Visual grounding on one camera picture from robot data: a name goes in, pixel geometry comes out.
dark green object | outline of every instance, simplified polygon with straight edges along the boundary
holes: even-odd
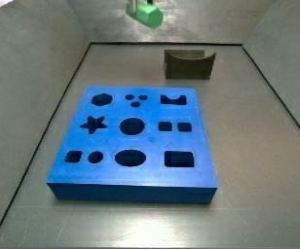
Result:
[[[217,53],[205,57],[205,51],[166,50],[166,79],[209,80]]]

square hole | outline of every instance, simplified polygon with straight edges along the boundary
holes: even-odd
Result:
[[[79,162],[81,157],[82,157],[82,151],[69,151],[64,158],[64,162],[77,163]]]
[[[190,123],[177,123],[177,129],[181,132],[191,132],[191,124]]]
[[[159,122],[158,129],[161,131],[173,131],[173,123],[171,122]]]

bright green object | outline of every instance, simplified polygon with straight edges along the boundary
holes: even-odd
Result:
[[[126,4],[125,12],[145,25],[157,28],[163,23],[163,13],[154,5],[139,3],[137,4],[135,13],[130,12],[129,3]]]

star-shaped hole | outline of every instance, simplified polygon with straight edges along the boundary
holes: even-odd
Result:
[[[89,134],[93,134],[97,128],[106,128],[107,126],[103,124],[105,117],[99,117],[98,119],[91,116],[87,117],[87,123],[82,124],[81,128],[89,129]]]

rectangular hole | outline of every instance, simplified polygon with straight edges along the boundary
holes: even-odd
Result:
[[[191,152],[165,152],[165,165],[166,167],[193,167],[194,156]]]

